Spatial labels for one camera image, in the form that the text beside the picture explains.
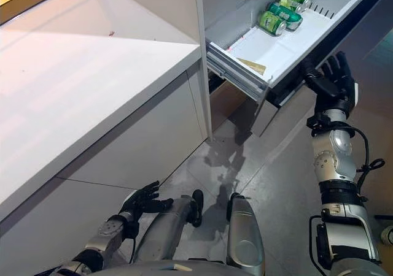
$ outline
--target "gray tile floor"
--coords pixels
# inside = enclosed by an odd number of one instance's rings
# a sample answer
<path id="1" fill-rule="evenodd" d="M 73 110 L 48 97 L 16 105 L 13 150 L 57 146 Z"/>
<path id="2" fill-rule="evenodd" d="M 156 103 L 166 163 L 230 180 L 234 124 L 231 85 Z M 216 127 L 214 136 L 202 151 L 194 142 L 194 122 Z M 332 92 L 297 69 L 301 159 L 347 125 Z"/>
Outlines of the gray tile floor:
<path id="1" fill-rule="evenodd" d="M 162 198 L 192 194 L 197 188 L 205 195 L 203 224 L 197 229 L 191 225 L 184 228 L 175 258 L 225 262 L 228 234 L 225 208 L 228 197 L 236 191 L 248 198 L 256 214 L 265 247 L 267 275 L 318 275 L 308 257 L 308 218 L 318 214 L 321 206 L 310 131 L 305 127 L 313 108 L 289 134 L 280 134 L 273 122 L 261 138 L 244 130 L 247 120 L 242 116 L 249 115 L 246 110 L 251 108 L 245 102 L 214 132 L 213 141 L 202 143 L 162 184 Z M 370 120 L 382 121 L 365 113 L 366 119 L 361 117 L 364 116 L 361 110 L 354 113 L 353 122 L 361 126 Z M 284 121 L 277 121 L 280 126 L 291 116 L 281 117 Z M 384 142 L 390 143 L 378 138 L 378 128 L 366 127 L 366 132 L 372 133 L 371 142 L 382 147 Z M 355 158 L 361 160 L 362 144 L 356 146 L 359 148 Z M 138 242 L 153 218 L 143 216 Z"/>

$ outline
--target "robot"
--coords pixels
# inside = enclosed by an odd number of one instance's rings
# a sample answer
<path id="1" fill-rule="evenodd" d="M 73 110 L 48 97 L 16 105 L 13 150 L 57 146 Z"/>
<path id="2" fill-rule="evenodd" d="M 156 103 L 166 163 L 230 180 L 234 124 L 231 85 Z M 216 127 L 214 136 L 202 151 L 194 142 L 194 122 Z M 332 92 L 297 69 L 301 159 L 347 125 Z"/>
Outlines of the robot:
<path id="1" fill-rule="evenodd" d="M 317 225 L 317 258 L 331 276 L 387 276 L 380 268 L 378 250 L 364 207 L 366 198 L 360 190 L 366 175 L 383 166 L 382 159 L 370 163 L 368 140 L 364 133 L 346 123 L 357 104 L 357 84 L 351 77 L 345 55 L 339 52 L 322 65 L 318 72 L 311 60 L 302 61 L 302 76 L 316 94 L 314 115 L 307 120 L 314 148 L 314 168 L 321 191 L 322 208 Z M 361 169 L 352 160 L 351 138 L 359 133 L 365 141 L 366 157 Z M 356 183 L 356 172 L 362 175 Z M 139 276 L 139 275 L 265 275 L 263 243 L 254 212 L 246 198 L 233 193 L 227 206 L 230 222 L 227 262 L 203 259 L 173 259 L 185 224 L 199 227 L 202 223 L 203 193 L 157 200 L 159 183 L 155 182 L 133 193 L 119 213 L 107 219 L 85 248 L 70 262 L 50 271 L 51 276 Z M 107 269 L 114 252 L 125 239 L 139 232 L 143 213 L 158 213 L 144 234 L 138 248 L 135 241 L 130 264 Z M 316 269 L 325 272 L 310 256 Z"/>

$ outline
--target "white cabinet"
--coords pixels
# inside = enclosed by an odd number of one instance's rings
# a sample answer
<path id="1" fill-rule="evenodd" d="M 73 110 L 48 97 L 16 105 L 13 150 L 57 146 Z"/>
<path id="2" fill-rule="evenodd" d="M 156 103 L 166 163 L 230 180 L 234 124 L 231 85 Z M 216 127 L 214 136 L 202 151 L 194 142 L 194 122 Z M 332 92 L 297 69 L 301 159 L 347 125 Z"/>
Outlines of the white cabinet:
<path id="1" fill-rule="evenodd" d="M 205 138 L 184 72 L 58 176 L 138 189 L 166 179 Z"/>
<path id="2" fill-rule="evenodd" d="M 0 275 L 32 276 L 70 260 L 131 191 L 51 179 L 1 222 Z"/>

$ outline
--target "drawer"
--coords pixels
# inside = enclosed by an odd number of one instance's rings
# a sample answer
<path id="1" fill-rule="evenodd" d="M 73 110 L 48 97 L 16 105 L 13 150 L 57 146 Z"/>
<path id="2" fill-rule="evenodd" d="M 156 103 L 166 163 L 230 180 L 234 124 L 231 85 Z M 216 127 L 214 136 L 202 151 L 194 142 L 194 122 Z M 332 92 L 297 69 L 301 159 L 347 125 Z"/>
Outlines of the drawer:
<path id="1" fill-rule="evenodd" d="M 362 0 L 313 0 L 299 28 L 278 37 L 256 25 L 272 1 L 203 0 L 208 68 L 259 104 Z M 238 58 L 266 66 L 264 75 Z"/>

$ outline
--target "tile grout line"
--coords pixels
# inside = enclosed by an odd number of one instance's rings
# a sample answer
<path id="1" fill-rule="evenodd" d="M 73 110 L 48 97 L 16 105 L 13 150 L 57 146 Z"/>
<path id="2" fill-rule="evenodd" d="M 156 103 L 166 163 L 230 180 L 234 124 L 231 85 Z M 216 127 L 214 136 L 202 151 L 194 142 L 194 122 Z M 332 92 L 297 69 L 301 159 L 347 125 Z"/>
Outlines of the tile grout line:
<path id="1" fill-rule="evenodd" d="M 269 164 L 271 164 L 277 158 L 277 156 L 280 153 L 282 153 L 285 150 L 285 148 L 287 148 L 287 146 L 293 141 L 294 137 L 300 132 L 300 130 L 302 130 L 304 128 L 304 125 L 306 123 L 305 121 L 307 120 L 309 113 L 312 112 L 313 110 L 314 110 L 314 107 L 310 108 L 304 114 L 304 116 L 299 120 L 299 122 L 294 126 L 294 128 L 289 131 L 288 135 L 285 136 L 285 138 L 279 143 L 279 145 L 277 145 L 277 147 L 270 152 L 270 154 L 267 156 L 265 162 L 261 165 L 261 167 L 259 169 L 257 169 L 255 174 L 246 183 L 246 185 L 243 187 L 243 189 L 240 191 L 240 193 L 242 193 L 247 188 L 247 186 L 250 184 L 250 182 L 253 181 L 255 176 L 257 176 L 257 174 L 265 166 L 268 166 Z"/>
<path id="2" fill-rule="evenodd" d="M 63 177 L 59 177 L 59 176 L 54 176 L 54 177 L 57 178 L 57 179 L 61 179 L 61 180 L 69 180 L 69 181 L 75 181 L 75 182 L 92 184 L 92 185 L 109 186 L 109 187 L 129 189 L 129 190 L 138 190 L 138 189 L 135 189 L 135 188 L 124 187 L 124 186 L 116 186 L 116 185 L 110 185 L 110 184 L 103 184 L 103 183 L 96 183 L 96 182 L 89 182 L 89 181 L 81 181 L 81 180 L 75 180 L 75 179 L 70 179 L 70 178 L 63 178 Z"/>
<path id="3" fill-rule="evenodd" d="M 187 166 L 185 166 L 185 170 L 186 170 L 186 172 L 187 173 L 189 173 L 190 175 L 191 175 L 191 177 L 193 177 L 213 198 L 215 198 L 216 196 L 214 195 L 214 194 L 212 194 L 210 191 L 209 191 L 209 188 L 207 188 L 206 186 L 204 186 L 203 185 L 203 183 L 202 182 L 200 182 L 199 181 L 199 179 L 198 178 L 196 178 L 192 173 L 191 173 L 191 171 L 189 171 L 189 169 L 187 168 Z"/>
<path id="4" fill-rule="evenodd" d="M 275 256 L 273 256 L 272 252 L 268 251 L 268 249 L 265 248 L 265 247 L 263 247 L 263 250 L 265 250 L 265 253 L 268 253 L 268 254 L 277 262 L 277 264 L 280 265 L 280 267 L 281 267 L 284 271 L 286 271 L 290 276 L 294 276 L 290 271 L 288 271 L 288 270 L 285 268 L 285 265 L 283 265 L 278 259 L 276 259 Z"/>

